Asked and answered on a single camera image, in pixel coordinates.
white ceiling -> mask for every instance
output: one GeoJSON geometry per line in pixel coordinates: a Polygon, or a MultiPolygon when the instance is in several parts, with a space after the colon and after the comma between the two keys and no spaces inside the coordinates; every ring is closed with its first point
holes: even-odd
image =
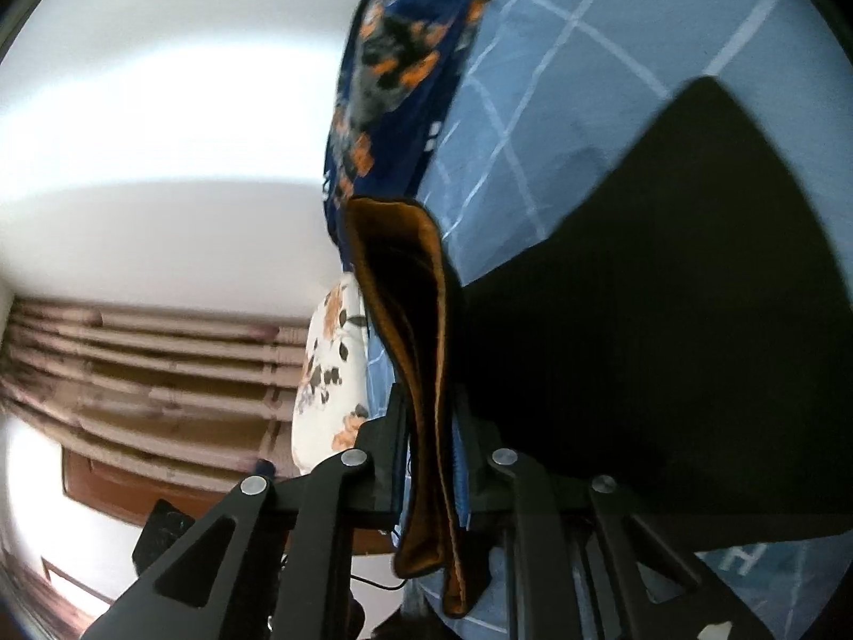
{"type": "Polygon", "coordinates": [[[0,275],[310,313],[340,272],[321,180],[358,1],[43,0],[0,63],[0,275]]]}

folded brown fabric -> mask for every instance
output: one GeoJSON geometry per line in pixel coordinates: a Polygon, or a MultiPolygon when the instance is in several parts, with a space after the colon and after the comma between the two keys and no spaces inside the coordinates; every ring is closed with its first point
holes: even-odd
{"type": "Polygon", "coordinates": [[[446,567],[444,609],[464,616],[489,583],[488,551],[458,525],[449,387],[459,279],[438,227],[413,201],[354,197],[344,211],[356,278],[374,326],[411,397],[412,490],[394,557],[401,578],[446,567]]]}

wooden frame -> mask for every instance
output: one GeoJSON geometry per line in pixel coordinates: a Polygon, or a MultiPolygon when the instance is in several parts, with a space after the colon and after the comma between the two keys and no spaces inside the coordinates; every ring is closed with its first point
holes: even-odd
{"type": "Polygon", "coordinates": [[[79,580],[71,577],[71,575],[69,575],[68,573],[63,573],[63,571],[58,569],[57,566],[54,566],[53,563],[48,563],[46,560],[44,560],[44,558],[42,558],[42,567],[44,568],[44,577],[45,579],[47,579],[48,582],[50,582],[50,573],[53,573],[54,575],[63,578],[66,582],[70,582],[75,587],[80,588],[87,594],[94,596],[95,599],[98,599],[101,602],[104,602],[105,604],[109,604],[110,606],[112,606],[115,603],[114,599],[110,599],[108,596],[104,596],[103,594],[101,594],[101,592],[96,592],[91,587],[84,585],[79,580]]]}
{"type": "Polygon", "coordinates": [[[71,604],[48,582],[45,575],[47,570],[52,569],[50,564],[49,569],[38,571],[10,553],[6,554],[4,563],[20,604],[28,609],[36,622],[44,626],[52,637],[59,640],[77,640],[91,625],[92,617],[71,604]]]}
{"type": "Polygon", "coordinates": [[[62,449],[62,490],[76,502],[136,526],[145,525],[159,498],[198,519],[225,495],[155,481],[66,448],[62,449]]]}

white grid lines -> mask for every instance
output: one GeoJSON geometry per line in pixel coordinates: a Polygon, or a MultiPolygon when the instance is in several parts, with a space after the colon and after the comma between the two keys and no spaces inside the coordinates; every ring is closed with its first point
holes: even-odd
{"type": "Polygon", "coordinates": [[[503,7],[501,7],[500,12],[498,12],[498,18],[500,19],[500,23],[497,25],[497,30],[495,31],[495,36],[492,37],[492,40],[489,42],[489,45],[485,46],[483,51],[476,57],[474,62],[471,63],[471,66],[468,68],[469,73],[473,73],[477,71],[477,68],[480,66],[480,63],[483,62],[486,55],[492,52],[495,49],[495,46],[501,40],[501,36],[504,31],[504,20],[506,19],[506,15],[509,14],[509,10],[513,8],[513,5],[519,0],[509,0],[503,7]]]}
{"type": "Polygon", "coordinates": [[[376,398],[376,391],[374,389],[374,377],[373,377],[374,374],[373,373],[365,373],[365,374],[366,374],[366,376],[368,376],[368,388],[367,388],[368,389],[368,406],[370,406],[370,404],[374,404],[374,408],[379,410],[379,407],[377,406],[378,403],[375,399],[376,398]]]}
{"type": "Polygon", "coordinates": [[[440,159],[435,159],[435,167],[438,169],[438,174],[441,175],[441,181],[445,183],[445,185],[450,184],[450,173],[447,172],[447,168],[445,167],[445,163],[440,159]]]}
{"type": "Polygon", "coordinates": [[[791,624],[794,620],[794,612],[796,611],[796,605],[799,604],[799,593],[800,589],[803,587],[803,570],[805,570],[805,561],[808,556],[809,542],[803,541],[800,543],[799,551],[796,552],[796,579],[794,582],[794,586],[791,590],[791,608],[788,609],[788,616],[785,620],[785,635],[782,637],[782,640],[788,640],[788,636],[791,634],[791,624]]]}
{"type": "Polygon", "coordinates": [[[617,42],[613,42],[607,36],[596,29],[595,26],[590,26],[585,21],[580,21],[576,14],[569,12],[566,9],[557,6],[555,3],[549,0],[529,0],[536,5],[539,5],[541,8],[551,12],[554,16],[558,16],[564,21],[571,21],[573,18],[577,18],[577,30],[589,36],[593,41],[598,43],[603,49],[607,50],[608,53],[611,53],[614,57],[616,57],[623,65],[625,65],[629,70],[631,70],[635,76],[640,79],[647,87],[651,89],[651,92],[658,96],[658,98],[663,100],[668,100],[672,98],[672,94],[667,87],[664,86],[663,83],[660,82],[657,76],[654,76],[654,72],[649,70],[647,66],[644,66],[638,60],[633,58],[627,50],[625,50],[622,46],[620,46],[617,42]]]}
{"type": "Polygon", "coordinates": [[[608,53],[611,53],[613,57],[618,59],[629,70],[634,72],[638,79],[649,87],[659,99],[667,100],[672,97],[670,90],[660,82],[657,76],[654,76],[654,72],[649,70],[647,66],[637,62],[628,54],[628,51],[618,43],[607,38],[607,36],[596,29],[595,26],[590,26],[587,22],[579,21],[577,22],[577,30],[585,33],[593,41],[603,47],[603,49],[607,50],[608,53]]]}
{"type": "Polygon", "coordinates": [[[583,16],[584,13],[590,9],[592,3],[595,0],[581,0],[580,5],[577,6],[573,15],[566,22],[566,26],[563,27],[562,31],[560,31],[560,36],[557,36],[557,40],[553,42],[553,46],[545,55],[543,55],[542,60],[540,60],[539,65],[536,66],[536,69],[533,70],[532,75],[530,76],[530,83],[527,84],[527,89],[525,90],[524,95],[521,97],[521,101],[519,102],[518,107],[515,109],[515,113],[513,113],[513,117],[510,118],[509,123],[506,125],[503,136],[500,141],[497,143],[494,151],[492,151],[492,155],[489,156],[489,160],[486,162],[485,170],[483,174],[481,174],[479,180],[476,182],[475,186],[472,188],[470,193],[466,196],[464,201],[462,202],[462,208],[460,208],[459,215],[456,218],[455,222],[445,231],[444,236],[442,236],[442,240],[447,239],[450,234],[452,234],[462,223],[462,218],[464,218],[466,207],[471,203],[471,200],[475,196],[475,194],[480,190],[480,187],[483,187],[486,178],[489,175],[489,172],[492,170],[492,166],[495,164],[498,154],[503,150],[503,147],[506,146],[506,143],[509,141],[509,136],[512,134],[515,129],[515,125],[518,123],[519,118],[521,118],[521,114],[524,112],[527,104],[530,103],[530,99],[533,96],[533,93],[536,91],[536,85],[539,83],[539,77],[542,73],[547,69],[548,65],[551,64],[551,60],[553,56],[557,54],[557,52],[566,44],[566,41],[569,40],[569,36],[572,35],[574,29],[577,28],[578,19],[583,16]]]}
{"type": "Polygon", "coordinates": [[[456,131],[456,128],[459,127],[460,122],[462,122],[462,120],[457,120],[455,123],[453,123],[453,125],[450,127],[450,129],[447,130],[447,134],[445,134],[445,136],[441,138],[441,142],[438,143],[439,149],[441,147],[443,147],[445,144],[447,144],[447,140],[449,140],[451,138],[451,136],[453,136],[453,133],[456,131]]]}
{"type": "Polygon", "coordinates": [[[368,367],[369,367],[369,366],[373,366],[373,365],[377,364],[377,363],[378,363],[379,361],[381,361],[384,357],[385,357],[385,347],[383,346],[383,347],[382,347],[382,350],[381,350],[381,351],[380,351],[380,353],[379,353],[379,355],[378,355],[376,358],[373,358],[373,359],[371,359],[370,361],[368,361],[368,367]]]}
{"type": "Polygon", "coordinates": [[[726,44],[720,49],[720,52],[714,56],[714,59],[705,67],[704,74],[707,76],[717,76],[722,69],[728,65],[744,46],[752,40],[752,36],[758,33],[758,29],[773,12],[775,6],[779,4],[779,0],[758,0],[752,8],[752,12],[746,15],[746,18],[741,22],[741,25],[732,34],[732,37],[726,41],[726,44]]]}
{"type": "MultiPolygon", "coordinates": [[[[506,130],[501,123],[500,116],[497,114],[497,109],[495,103],[492,101],[492,96],[489,95],[489,90],[483,86],[483,83],[479,79],[473,76],[469,76],[468,79],[473,87],[479,91],[480,98],[483,101],[483,108],[485,108],[489,120],[492,121],[492,127],[495,128],[499,136],[504,136],[506,130]]],[[[539,213],[536,211],[536,201],[530,193],[530,183],[527,181],[525,170],[521,167],[521,161],[519,161],[518,155],[515,153],[515,149],[513,149],[513,141],[509,137],[506,139],[503,152],[506,155],[506,161],[513,170],[515,181],[518,183],[521,198],[525,203],[527,218],[533,223],[533,228],[536,228],[536,235],[541,241],[548,233],[545,231],[542,219],[539,218],[539,213]]]]}

navy blue patterned cloth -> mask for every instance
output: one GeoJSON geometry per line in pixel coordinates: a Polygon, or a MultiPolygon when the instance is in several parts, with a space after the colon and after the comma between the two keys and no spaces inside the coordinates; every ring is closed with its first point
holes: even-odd
{"type": "Polygon", "coordinates": [[[326,147],[324,210],[350,269],[340,205],[352,194],[413,195],[491,0],[361,0],[326,147]]]}
{"type": "MultiPolygon", "coordinates": [[[[853,73],[809,0],[494,0],[417,193],[462,284],[547,238],[702,74],[798,177],[853,288],[853,73]]],[[[372,334],[371,417],[393,382],[372,334]]],[[[463,478],[456,488],[464,517],[463,478]]],[[[853,532],[698,553],[777,640],[798,640],[850,566],[853,532]]],[[[506,637],[500,550],[490,564],[492,586],[472,613],[445,619],[464,640],[506,637]]],[[[440,575],[415,583],[440,613],[440,575]]]]}

